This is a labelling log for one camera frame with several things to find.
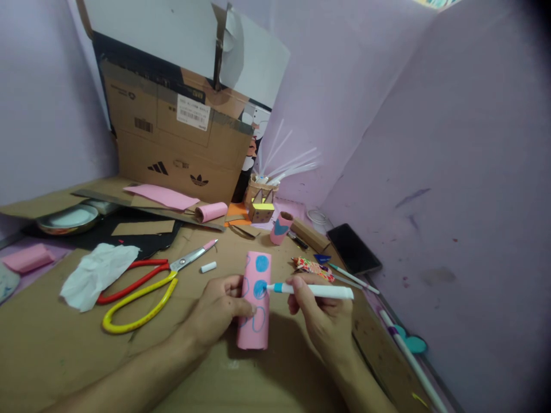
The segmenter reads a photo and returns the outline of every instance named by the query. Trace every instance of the adidas trefoil logo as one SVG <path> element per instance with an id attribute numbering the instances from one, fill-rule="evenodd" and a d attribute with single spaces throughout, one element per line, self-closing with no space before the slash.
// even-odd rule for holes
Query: adidas trefoil logo
<path id="1" fill-rule="evenodd" d="M 162 161 L 154 163 L 152 166 L 148 166 L 148 169 L 168 175 L 168 172 L 166 171 L 165 165 L 164 163 L 162 163 Z"/>
<path id="2" fill-rule="evenodd" d="M 205 186 L 206 184 L 208 184 L 207 180 L 203 181 L 203 178 L 201 177 L 201 175 L 198 175 L 197 178 L 194 177 L 193 175 L 190 175 L 190 177 L 193 183 L 197 186 Z"/>

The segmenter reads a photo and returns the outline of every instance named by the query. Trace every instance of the pink paper roll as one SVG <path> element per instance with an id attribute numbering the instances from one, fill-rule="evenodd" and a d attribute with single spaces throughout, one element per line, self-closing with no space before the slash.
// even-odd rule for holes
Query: pink paper roll
<path id="1" fill-rule="evenodd" d="M 216 204 L 209 204 L 198 206 L 195 208 L 195 218 L 200 223 L 212 221 L 213 219 L 220 218 L 228 213 L 228 206 L 223 202 L 217 202 Z"/>
<path id="2" fill-rule="evenodd" d="M 293 222 L 294 218 L 289 212 L 281 212 L 275 220 L 274 227 L 271 229 L 270 240 L 275 245 L 281 245 Z"/>
<path id="3" fill-rule="evenodd" d="M 6 267 L 20 274 L 32 271 L 55 260 L 55 256 L 44 247 L 44 244 L 36 244 L 2 258 L 2 262 Z"/>
<path id="4" fill-rule="evenodd" d="M 268 317 L 270 296 L 266 286 L 271 277 L 271 255 L 249 251 L 243 278 L 241 297 L 257 306 L 253 318 L 239 317 L 237 347 L 243 350 L 266 350 L 268 348 Z"/>

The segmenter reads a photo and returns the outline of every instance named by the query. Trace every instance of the purple wall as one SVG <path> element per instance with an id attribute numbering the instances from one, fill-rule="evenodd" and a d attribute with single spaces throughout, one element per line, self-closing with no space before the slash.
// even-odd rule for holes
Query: purple wall
<path id="1" fill-rule="evenodd" d="M 114 147 L 66 1 L 2 2 L 0 55 L 0 204 L 114 174 Z M 0 216 L 0 239 L 19 226 Z"/>
<path id="2" fill-rule="evenodd" d="M 281 151 L 273 165 L 314 146 L 324 157 L 318 170 L 284 179 L 278 197 L 321 205 L 436 12 L 411 0 L 232 4 L 291 52 L 265 142 L 284 118 L 293 152 Z"/>
<path id="3" fill-rule="evenodd" d="M 469 412 L 528 411 L 549 353 L 551 67 L 516 4 L 438 16 L 323 205 Z"/>

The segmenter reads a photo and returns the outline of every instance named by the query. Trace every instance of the hand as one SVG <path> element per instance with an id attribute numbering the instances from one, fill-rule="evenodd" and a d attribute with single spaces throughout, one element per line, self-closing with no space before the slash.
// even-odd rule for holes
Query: hand
<path id="1" fill-rule="evenodd" d="M 287 304 L 291 315 L 302 310 L 312 344 L 329 367 L 338 367 L 354 355 L 352 301 L 314 297 L 307 284 L 330 285 L 319 275 L 301 274 L 287 279 L 294 294 Z"/>
<path id="2" fill-rule="evenodd" d="M 200 354 L 224 334 L 234 317 L 252 317 L 256 307 L 241 297 L 243 275 L 213 278 L 203 290 L 196 307 L 175 334 L 180 331 L 193 337 L 194 346 Z"/>

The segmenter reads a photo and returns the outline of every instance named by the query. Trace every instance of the black phone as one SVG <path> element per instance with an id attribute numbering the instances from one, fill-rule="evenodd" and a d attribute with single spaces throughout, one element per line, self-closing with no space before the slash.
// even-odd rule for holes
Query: black phone
<path id="1" fill-rule="evenodd" d="M 327 236 L 352 275 L 377 271 L 383 267 L 381 261 L 367 248 L 350 225 L 342 224 L 330 229 Z"/>

